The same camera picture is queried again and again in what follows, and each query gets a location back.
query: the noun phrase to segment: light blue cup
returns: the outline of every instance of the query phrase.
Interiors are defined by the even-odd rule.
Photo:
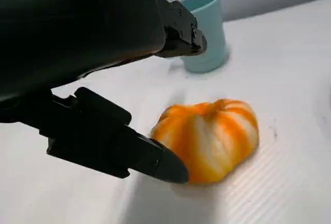
[[[207,39],[207,51],[198,56],[181,57],[188,71],[203,73],[225,61],[225,36],[220,0],[184,0],[184,7],[198,20],[198,29]]]

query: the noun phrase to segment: black robotic arm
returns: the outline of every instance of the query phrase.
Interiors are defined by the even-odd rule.
[[[131,115],[86,88],[51,89],[151,55],[197,55],[207,42],[196,18],[167,0],[0,0],[0,121],[49,138],[47,153],[117,177],[128,168],[185,183],[170,150],[128,127]]]

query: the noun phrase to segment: pumpkin-shaped toy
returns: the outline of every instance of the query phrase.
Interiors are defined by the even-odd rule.
[[[221,99],[164,111],[151,138],[172,150],[186,165],[192,184],[221,180],[246,159],[259,142],[250,106]]]

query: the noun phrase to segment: orange stripe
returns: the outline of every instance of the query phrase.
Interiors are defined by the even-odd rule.
[[[209,105],[210,105],[210,103],[207,103],[207,102],[203,102],[203,103],[194,105],[192,107],[192,111],[194,111],[195,114],[203,115],[203,114],[206,113],[206,110],[207,110],[207,108],[208,108]]]
[[[194,172],[192,173],[190,182],[192,183],[207,183],[213,182],[216,178],[220,178],[220,172],[215,170],[213,166],[208,162],[209,159],[214,158],[206,158],[205,154],[201,151],[201,143],[204,142],[201,140],[201,133],[198,133],[198,129],[193,128],[193,124],[197,121],[197,118],[201,118],[199,114],[195,115],[192,120],[192,125],[190,126],[190,132],[193,134],[193,140],[191,141],[194,144],[193,150],[193,169]]]
[[[233,104],[233,103],[243,103],[243,104],[245,104],[243,101],[231,100],[231,99],[222,99],[221,101],[223,101],[224,105],[229,105],[229,104]]]
[[[160,120],[163,120],[167,117],[175,117],[175,116],[180,116],[183,117],[184,115],[189,114],[190,111],[182,105],[174,105],[172,107],[169,107],[164,111],[164,113],[161,115]]]
[[[190,174],[190,181],[195,180],[195,171],[199,169],[199,161],[195,154],[196,140],[192,128],[192,118],[182,118],[181,123],[178,123],[180,128],[175,128],[172,133],[173,143],[169,147],[186,165]]]
[[[234,165],[240,163],[249,154],[251,148],[245,133],[245,130],[230,116],[225,113],[220,113],[217,116],[217,122],[221,125],[225,132],[232,138],[234,150],[229,151],[229,155],[233,155]]]
[[[248,112],[247,110],[245,109],[241,109],[241,108],[228,108],[226,109],[226,111],[230,111],[230,112],[233,112],[233,113],[236,113],[236,114],[239,114],[241,115],[243,118],[245,118],[246,120],[249,121],[249,123],[255,128],[257,129],[258,128],[258,122],[255,118],[255,116]]]
[[[167,108],[160,116],[158,123],[160,123],[161,121],[163,121],[165,118],[168,118],[168,116],[170,115],[170,108]]]

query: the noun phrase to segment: white table surface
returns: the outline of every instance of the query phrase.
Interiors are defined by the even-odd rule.
[[[131,126],[144,134],[174,100],[244,100],[260,126],[251,159],[206,188],[134,172],[120,180],[46,155],[47,141],[34,129],[2,124],[0,223],[329,223],[331,0],[224,28],[230,59],[211,73],[151,57],[55,92],[87,86],[129,110]]]

